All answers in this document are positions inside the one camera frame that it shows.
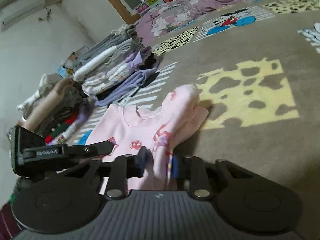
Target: pink shirt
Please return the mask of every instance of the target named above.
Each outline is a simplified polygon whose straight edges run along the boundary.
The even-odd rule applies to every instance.
[[[128,190],[164,190],[170,180],[173,149],[192,136],[208,115],[205,108],[197,106],[198,102],[198,89],[189,84],[170,92],[155,111],[111,104],[86,144],[105,140],[115,143],[103,162],[114,161],[120,155],[136,155],[145,146],[153,159],[148,159],[142,178],[128,179]],[[102,194],[107,181],[101,187]]]

